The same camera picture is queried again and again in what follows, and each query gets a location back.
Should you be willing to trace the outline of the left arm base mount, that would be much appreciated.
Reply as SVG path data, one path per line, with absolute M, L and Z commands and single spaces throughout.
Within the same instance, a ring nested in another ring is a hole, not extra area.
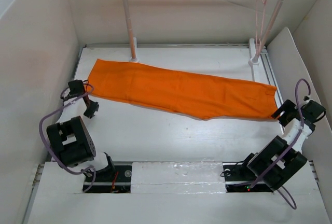
M 85 193 L 130 193 L 132 164 L 116 164 L 115 170 L 105 169 L 93 176 L 85 177 L 82 190 Z

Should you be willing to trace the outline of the pink wire hanger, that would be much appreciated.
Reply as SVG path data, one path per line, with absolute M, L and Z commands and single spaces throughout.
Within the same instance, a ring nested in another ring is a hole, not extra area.
M 256 18 L 255 18 L 255 48 L 256 55 L 259 55 L 262 47 L 262 32 L 265 21 L 266 4 L 268 0 L 256 0 Z

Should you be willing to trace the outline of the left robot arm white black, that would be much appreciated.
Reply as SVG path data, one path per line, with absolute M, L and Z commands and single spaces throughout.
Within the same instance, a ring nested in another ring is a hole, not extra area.
M 95 112 L 99 110 L 99 104 L 89 99 L 89 94 L 93 92 L 94 87 L 88 83 L 88 80 L 72 80 L 68 83 L 68 89 L 68 95 L 62 95 L 61 99 L 64 101 L 72 100 L 72 103 L 83 99 L 86 105 L 84 116 L 89 119 L 93 118 Z M 105 154 L 107 163 L 102 163 L 98 169 L 90 165 L 80 172 L 71 170 L 71 168 L 92 161 L 96 157 L 95 145 L 81 116 L 50 125 L 46 128 L 46 132 L 50 144 L 47 145 L 43 133 L 40 134 L 41 138 L 60 167 L 74 175 L 85 174 L 89 176 L 92 173 L 93 177 L 100 176 L 106 181 L 114 178 L 115 166 L 107 153 Z

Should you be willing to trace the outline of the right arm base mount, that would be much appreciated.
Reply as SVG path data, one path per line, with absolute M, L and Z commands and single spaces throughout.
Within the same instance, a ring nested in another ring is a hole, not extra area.
M 220 176 L 225 181 L 227 193 L 272 193 L 272 190 L 262 182 L 251 188 L 251 183 L 256 179 L 256 175 L 247 168 L 243 161 L 223 162 Z

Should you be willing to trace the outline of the orange trousers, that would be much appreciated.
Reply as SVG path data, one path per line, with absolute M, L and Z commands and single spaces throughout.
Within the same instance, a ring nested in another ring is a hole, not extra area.
M 277 109 L 275 86 L 140 63 L 98 59 L 88 80 L 94 96 L 202 120 L 270 119 Z

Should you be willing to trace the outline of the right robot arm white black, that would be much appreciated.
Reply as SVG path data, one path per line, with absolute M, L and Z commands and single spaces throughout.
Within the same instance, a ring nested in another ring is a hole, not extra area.
M 284 127 L 284 135 L 276 136 L 259 153 L 251 154 L 249 162 L 240 166 L 241 176 L 252 179 L 257 176 L 272 191 L 281 188 L 307 162 L 302 154 L 304 141 L 314 132 L 315 123 L 326 114 L 326 109 L 314 100 L 307 101 L 300 108 L 286 100 L 273 114 Z

